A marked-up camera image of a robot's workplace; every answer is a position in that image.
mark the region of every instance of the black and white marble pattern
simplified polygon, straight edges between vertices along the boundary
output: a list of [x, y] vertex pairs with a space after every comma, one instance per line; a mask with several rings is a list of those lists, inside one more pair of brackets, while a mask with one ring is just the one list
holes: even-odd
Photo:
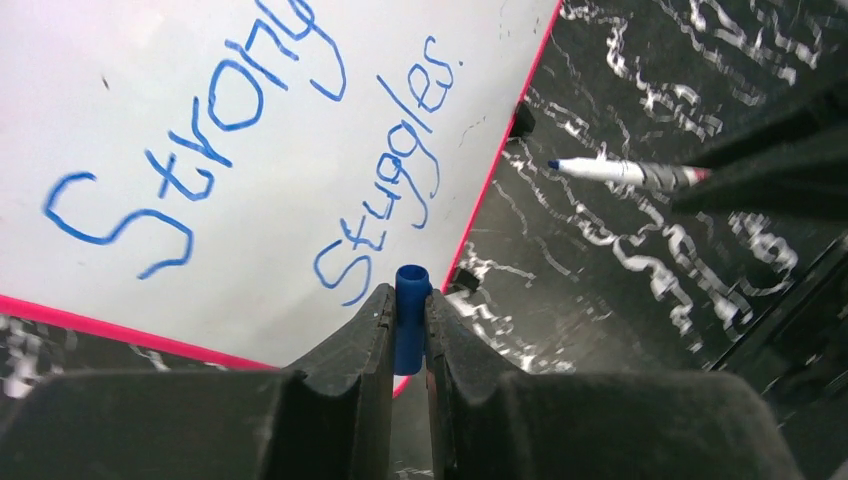
[[679, 161], [844, 74], [846, 39], [830, 0], [564, 2], [525, 97], [536, 130], [503, 152], [465, 247], [481, 289], [454, 305], [529, 372], [711, 367], [838, 231], [674, 216], [547, 161]]

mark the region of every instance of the black plastic part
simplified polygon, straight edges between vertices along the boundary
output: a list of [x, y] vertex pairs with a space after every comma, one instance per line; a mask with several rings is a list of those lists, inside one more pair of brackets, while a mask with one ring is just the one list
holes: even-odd
[[515, 108], [513, 114], [512, 128], [509, 131], [509, 138], [524, 138], [533, 133], [536, 128], [536, 118], [533, 117], [533, 112], [526, 103], [521, 102]]
[[427, 304], [436, 479], [799, 479], [771, 412], [721, 373], [529, 375]]
[[751, 210], [848, 221], [848, 78], [803, 102], [780, 104], [751, 128], [684, 163], [713, 169], [672, 196], [672, 211]]
[[[394, 291], [291, 366], [79, 373], [2, 426], [4, 480], [386, 478]], [[768, 407], [722, 373], [529, 375], [427, 299], [437, 480], [799, 479]]]
[[450, 288], [452, 291], [468, 290], [474, 293], [480, 288], [480, 279], [469, 270], [457, 267], [451, 278]]
[[292, 366], [84, 372], [35, 388], [0, 427], [4, 480], [383, 479], [394, 290]]

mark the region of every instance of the table surface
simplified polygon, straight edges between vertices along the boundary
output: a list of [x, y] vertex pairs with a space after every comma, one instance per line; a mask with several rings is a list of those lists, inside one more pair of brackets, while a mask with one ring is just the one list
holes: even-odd
[[[715, 364], [839, 230], [675, 216], [661, 194], [570, 179], [547, 161], [679, 162], [813, 91], [848, 71], [848, 12], [836, 5], [567, 2], [526, 96], [536, 129], [503, 152], [465, 246], [461, 266], [482, 283], [449, 296], [464, 321], [533, 373]], [[46, 373], [115, 367], [220, 368], [0, 316], [0, 418]], [[413, 378], [394, 405], [396, 478], [432, 476], [423, 388]], [[836, 465], [805, 470], [824, 478]]]

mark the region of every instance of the blue marker writing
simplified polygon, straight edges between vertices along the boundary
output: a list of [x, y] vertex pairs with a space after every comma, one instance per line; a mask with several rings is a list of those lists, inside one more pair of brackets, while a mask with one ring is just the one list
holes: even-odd
[[357, 302], [359, 302], [362, 299], [362, 297], [365, 296], [366, 293], [368, 293], [368, 287], [369, 287], [369, 285], [371, 285], [371, 268], [372, 268], [371, 264], [372, 264], [372, 260], [371, 260], [371, 257], [369, 255], [359, 255], [358, 257], [353, 259], [353, 261], [351, 261], [349, 264], [347, 264], [347, 266], [345, 266], [344, 269], [342, 269], [342, 273], [339, 274], [339, 276], [336, 280], [333, 280], [333, 281], [328, 280], [327, 276], [324, 274], [323, 270], [321, 269], [321, 265], [320, 265], [321, 259], [323, 259], [325, 255], [329, 254], [331, 251], [333, 251], [336, 247], [338, 247], [341, 244], [342, 244], [341, 240], [336, 240], [335, 242], [327, 245], [320, 252], [318, 252], [318, 255], [315, 256], [315, 260], [312, 262], [312, 269], [315, 271], [315, 275], [318, 276], [318, 280], [321, 282], [321, 285], [323, 285], [324, 288], [329, 288], [329, 289], [332, 290], [332, 289], [338, 287], [339, 285], [341, 285], [341, 283], [348, 276], [348, 274], [351, 272], [351, 270], [353, 270], [357, 265], [359, 265], [359, 264], [364, 265], [365, 271], [363, 272], [363, 275], [362, 275], [362, 289], [359, 291], [358, 294], [356, 294], [356, 296], [354, 296], [350, 300], [342, 303], [343, 307], [348, 307], [350, 305], [355, 305]]
[[163, 222], [167, 225], [170, 225], [170, 226], [176, 228], [177, 230], [179, 230], [181, 233], [183, 233], [186, 236], [186, 244], [185, 244], [185, 250], [183, 251], [182, 256], [180, 256], [178, 258], [162, 260], [162, 261], [154, 263], [153, 265], [148, 267], [146, 270], [144, 270], [143, 272], [138, 274], [138, 278], [140, 280], [144, 280], [144, 279], [150, 277], [151, 275], [153, 275], [154, 273], [156, 273], [157, 271], [159, 271], [159, 270], [161, 270], [165, 267], [185, 265], [186, 262], [188, 262], [188, 260], [191, 258], [191, 252], [192, 252], [192, 249], [194, 248], [194, 233], [192, 233], [191, 229], [189, 229], [188, 227], [186, 227], [182, 223], [174, 220], [173, 218], [169, 217], [168, 215], [163, 214], [162, 212], [160, 212], [158, 210], [151, 210], [151, 209], [136, 210], [135, 212], [124, 217], [120, 222], [118, 222], [118, 225], [115, 226], [115, 228], [113, 228], [110, 233], [108, 233], [107, 235], [102, 236], [102, 237], [96, 237], [96, 236], [93, 236], [93, 235], [88, 235], [87, 233], [83, 233], [83, 232], [77, 230], [76, 228], [70, 226], [68, 223], [66, 223], [62, 219], [62, 217], [60, 217], [54, 211], [54, 208], [56, 207], [56, 202], [58, 202], [59, 197], [61, 196], [62, 192], [68, 187], [68, 185], [70, 185], [71, 183], [74, 183], [74, 182], [79, 182], [81, 180], [97, 181], [97, 177], [93, 173], [90, 173], [90, 172], [78, 172], [78, 173], [71, 173], [71, 174], [65, 175], [64, 177], [59, 179], [59, 181], [56, 183], [56, 185], [53, 186], [52, 189], [50, 189], [50, 193], [47, 195], [47, 201], [44, 202], [44, 207], [42, 209], [42, 212], [44, 213], [44, 215], [47, 218], [49, 218], [53, 223], [55, 223], [56, 226], [58, 226], [60, 229], [62, 229], [62, 231], [71, 235], [74, 238], [82, 240], [83, 242], [86, 242], [86, 243], [90, 243], [92, 245], [109, 245], [111, 243], [114, 243], [118, 239], [118, 237], [121, 236], [121, 233], [131, 223], [133, 223], [134, 221], [136, 221], [140, 218], [151, 217], [151, 218], [155, 218], [157, 220], [160, 220], [161, 222]]
[[[244, 79], [253, 87], [253, 90], [256, 92], [256, 110], [253, 113], [253, 116], [242, 120], [240, 122], [235, 123], [225, 123], [218, 115], [215, 114], [215, 103], [218, 99], [217, 95], [217, 87], [218, 80], [221, 78], [221, 74], [224, 72], [225, 68], [230, 68], [240, 73]], [[242, 128], [247, 128], [252, 125], [255, 125], [256, 122], [259, 121], [259, 118], [262, 116], [262, 107], [265, 105], [265, 95], [262, 93], [262, 89], [259, 88], [259, 83], [256, 82], [256, 79], [253, 78], [253, 75], [247, 71], [246, 68], [242, 67], [240, 64], [234, 62], [233, 60], [221, 60], [218, 63], [218, 66], [215, 67], [215, 71], [212, 73], [212, 80], [209, 81], [209, 107], [207, 109], [207, 113], [209, 114], [209, 118], [212, 119], [212, 123], [214, 123], [218, 128], [225, 132], [231, 132], [234, 130], [241, 130]]]

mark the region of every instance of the blue cylinder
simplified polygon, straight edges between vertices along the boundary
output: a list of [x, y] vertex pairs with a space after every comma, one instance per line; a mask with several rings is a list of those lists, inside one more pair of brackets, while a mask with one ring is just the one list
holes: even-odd
[[404, 265], [395, 275], [395, 375], [414, 375], [424, 356], [424, 301], [430, 296], [430, 274], [418, 265]]

